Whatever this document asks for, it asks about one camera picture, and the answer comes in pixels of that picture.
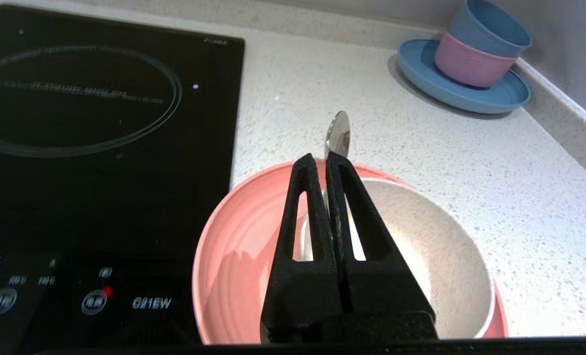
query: blue saucer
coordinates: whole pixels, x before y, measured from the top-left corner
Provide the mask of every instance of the blue saucer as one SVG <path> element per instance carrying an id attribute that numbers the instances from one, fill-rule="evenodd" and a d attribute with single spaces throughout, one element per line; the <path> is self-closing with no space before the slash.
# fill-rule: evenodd
<path id="1" fill-rule="evenodd" d="M 495 86 L 476 88 L 453 81 L 435 66 L 438 40 L 410 40 L 398 50 L 400 67 L 420 90 L 435 99 L 462 110 L 500 114 L 522 106 L 531 97 L 523 79 L 509 70 Z"/>

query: blue cup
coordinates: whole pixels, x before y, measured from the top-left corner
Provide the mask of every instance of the blue cup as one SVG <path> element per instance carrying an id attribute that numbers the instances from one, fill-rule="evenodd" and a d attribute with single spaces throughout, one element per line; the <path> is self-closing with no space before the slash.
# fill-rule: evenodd
<path id="1" fill-rule="evenodd" d="M 466 0 L 448 32 L 470 47 L 499 57 L 516 58 L 531 45 L 529 34 L 514 17 L 484 0 Z"/>

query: kitchen countertop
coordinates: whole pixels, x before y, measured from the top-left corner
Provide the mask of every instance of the kitchen countertop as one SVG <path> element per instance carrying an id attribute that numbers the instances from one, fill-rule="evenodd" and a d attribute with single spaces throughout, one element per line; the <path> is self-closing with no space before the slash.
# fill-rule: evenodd
<path id="1" fill-rule="evenodd" d="M 205 23 L 146 14 L 139 1 L 129 10 L 110 8 L 119 0 L 15 2 L 245 38 L 232 186 L 308 152 L 322 157 L 327 126 L 346 110 L 351 160 L 409 182 L 474 238 L 511 336 L 586 335 L 586 171 L 523 108 L 495 117 L 455 110 L 405 82 L 396 50 L 224 25 L 226 11 Z M 251 6 L 261 18 L 286 10 Z M 302 13 L 323 27 L 343 17 Z"/>

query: black glass cooktop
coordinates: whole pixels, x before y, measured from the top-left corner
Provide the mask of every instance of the black glass cooktop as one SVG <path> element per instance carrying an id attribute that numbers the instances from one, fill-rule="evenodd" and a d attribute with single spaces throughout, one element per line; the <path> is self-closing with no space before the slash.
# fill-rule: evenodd
<path id="1" fill-rule="evenodd" d="M 0 353 L 199 342 L 244 42 L 0 6 Z"/>

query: metal spoon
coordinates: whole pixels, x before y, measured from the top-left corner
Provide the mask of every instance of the metal spoon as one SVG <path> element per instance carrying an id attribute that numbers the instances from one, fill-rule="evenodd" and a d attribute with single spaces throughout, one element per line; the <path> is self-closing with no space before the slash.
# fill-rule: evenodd
<path id="1" fill-rule="evenodd" d="M 349 151 L 349 117 L 345 111 L 339 111 L 328 127 L 324 147 L 326 159 L 330 151 L 347 157 L 347 152 Z"/>

